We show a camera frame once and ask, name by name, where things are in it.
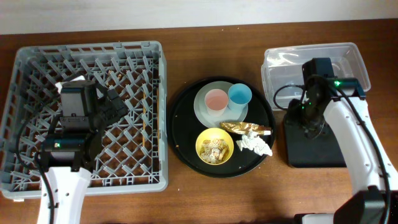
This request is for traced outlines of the blue cup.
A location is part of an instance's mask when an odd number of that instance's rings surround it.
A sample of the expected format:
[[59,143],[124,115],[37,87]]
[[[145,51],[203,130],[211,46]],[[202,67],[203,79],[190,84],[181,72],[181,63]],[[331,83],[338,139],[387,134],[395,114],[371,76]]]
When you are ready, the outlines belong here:
[[232,85],[228,90],[228,108],[233,111],[242,111],[252,99],[251,89],[242,83]]

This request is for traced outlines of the white napkin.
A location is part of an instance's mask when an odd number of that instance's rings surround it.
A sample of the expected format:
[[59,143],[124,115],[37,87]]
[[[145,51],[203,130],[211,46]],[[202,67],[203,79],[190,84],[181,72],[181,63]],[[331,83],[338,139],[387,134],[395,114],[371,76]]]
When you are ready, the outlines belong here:
[[242,151],[244,148],[258,154],[259,156],[272,156],[272,150],[269,145],[258,136],[257,132],[250,131],[247,134],[242,135],[241,140],[236,141],[239,150]]

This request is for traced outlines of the gold foil wrapper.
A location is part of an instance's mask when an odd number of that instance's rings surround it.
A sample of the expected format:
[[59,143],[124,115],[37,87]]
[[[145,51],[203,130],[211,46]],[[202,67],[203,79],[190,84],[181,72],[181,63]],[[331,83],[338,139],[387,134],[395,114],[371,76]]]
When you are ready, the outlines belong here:
[[272,134],[272,129],[267,126],[262,126],[254,123],[247,122],[221,122],[220,127],[227,132],[240,134],[240,135],[248,135],[249,132],[255,132],[258,135],[268,136]]

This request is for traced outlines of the pink cup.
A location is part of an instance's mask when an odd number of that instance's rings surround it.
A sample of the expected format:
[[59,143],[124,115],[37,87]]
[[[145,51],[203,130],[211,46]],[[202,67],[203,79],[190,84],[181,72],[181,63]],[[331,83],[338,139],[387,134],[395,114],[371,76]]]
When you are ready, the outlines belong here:
[[210,116],[221,116],[227,105],[229,98],[225,91],[212,89],[205,95],[205,105]]

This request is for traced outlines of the yellow bowl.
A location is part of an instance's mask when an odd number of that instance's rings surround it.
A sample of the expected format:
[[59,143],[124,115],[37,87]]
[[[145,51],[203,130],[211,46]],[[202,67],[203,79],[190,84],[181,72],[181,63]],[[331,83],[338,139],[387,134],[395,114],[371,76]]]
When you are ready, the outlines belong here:
[[[227,145],[229,146],[229,153],[224,162],[222,162],[220,164],[209,164],[201,159],[201,157],[199,156],[200,148],[201,148],[202,142],[206,139],[224,139],[226,141]],[[198,157],[204,163],[213,165],[213,166],[217,166],[217,165],[224,164],[231,158],[231,156],[233,155],[233,152],[234,152],[234,142],[233,142],[232,137],[226,131],[224,131],[220,128],[208,128],[208,129],[204,130],[202,133],[200,133],[199,136],[197,137],[197,140],[195,143],[195,149],[196,149]]]

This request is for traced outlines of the food scraps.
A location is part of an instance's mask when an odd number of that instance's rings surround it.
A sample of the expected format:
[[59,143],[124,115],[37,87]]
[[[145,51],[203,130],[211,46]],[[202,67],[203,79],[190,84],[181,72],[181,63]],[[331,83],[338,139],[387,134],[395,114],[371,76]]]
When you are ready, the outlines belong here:
[[206,139],[202,142],[199,156],[209,164],[220,164],[226,160],[229,146],[224,139]]

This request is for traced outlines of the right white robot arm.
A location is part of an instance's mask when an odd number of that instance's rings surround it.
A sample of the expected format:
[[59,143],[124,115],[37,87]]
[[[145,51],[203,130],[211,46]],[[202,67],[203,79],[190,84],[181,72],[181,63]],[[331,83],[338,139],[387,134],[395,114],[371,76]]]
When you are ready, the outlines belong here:
[[356,78],[338,78],[329,58],[302,65],[300,99],[290,101],[283,125],[288,158],[324,160],[338,146],[349,171],[352,197],[334,213],[296,214],[296,223],[397,223],[397,170],[369,116]]

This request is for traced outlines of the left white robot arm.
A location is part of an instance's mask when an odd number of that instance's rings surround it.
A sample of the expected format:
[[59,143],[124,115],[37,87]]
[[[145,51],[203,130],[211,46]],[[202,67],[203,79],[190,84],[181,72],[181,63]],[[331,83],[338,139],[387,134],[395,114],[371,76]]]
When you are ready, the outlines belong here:
[[116,90],[68,78],[55,85],[62,110],[50,123],[34,162],[41,175],[38,223],[79,223],[105,129],[129,109]]

